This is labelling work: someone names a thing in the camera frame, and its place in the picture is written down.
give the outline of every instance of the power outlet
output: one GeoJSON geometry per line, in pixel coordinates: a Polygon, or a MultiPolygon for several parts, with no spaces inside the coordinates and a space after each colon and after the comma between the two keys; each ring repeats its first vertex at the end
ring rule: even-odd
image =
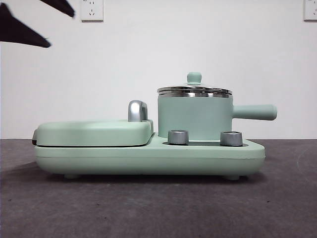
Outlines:
{"type": "Polygon", "coordinates": [[[81,20],[104,21],[104,0],[81,0],[81,20]]]}
{"type": "Polygon", "coordinates": [[[317,21],[317,0],[304,0],[304,21],[317,21]]]}

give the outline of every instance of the appliance foot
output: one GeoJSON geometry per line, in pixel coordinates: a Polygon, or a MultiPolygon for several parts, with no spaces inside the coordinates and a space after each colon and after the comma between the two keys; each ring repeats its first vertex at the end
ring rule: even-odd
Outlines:
{"type": "Polygon", "coordinates": [[[81,175],[64,175],[65,179],[78,179],[81,175]]]}
{"type": "Polygon", "coordinates": [[[239,180],[240,176],[222,176],[226,180],[236,181],[239,180]]]}

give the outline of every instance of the pot handle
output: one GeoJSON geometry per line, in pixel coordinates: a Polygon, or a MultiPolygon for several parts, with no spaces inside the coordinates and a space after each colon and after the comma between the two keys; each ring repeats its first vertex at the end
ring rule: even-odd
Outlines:
{"type": "Polygon", "coordinates": [[[233,106],[233,118],[274,120],[277,108],[274,105],[245,105],[233,106]]]}

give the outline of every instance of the gray floor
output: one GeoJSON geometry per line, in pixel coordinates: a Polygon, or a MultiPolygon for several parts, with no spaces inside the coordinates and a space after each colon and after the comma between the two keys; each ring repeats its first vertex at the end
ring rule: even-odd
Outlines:
{"type": "Polygon", "coordinates": [[[83,176],[35,163],[30,140],[1,140],[2,238],[317,237],[317,140],[255,140],[260,173],[83,176]]]}

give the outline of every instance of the appliance base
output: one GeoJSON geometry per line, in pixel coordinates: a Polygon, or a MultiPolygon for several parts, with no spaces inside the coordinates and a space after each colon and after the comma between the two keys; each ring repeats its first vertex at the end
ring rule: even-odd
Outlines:
{"type": "Polygon", "coordinates": [[[154,133],[143,146],[36,146],[40,168],[67,179],[80,175],[218,175],[238,180],[259,171],[264,147],[244,140],[242,147],[220,146],[219,141],[169,145],[154,133]]]}

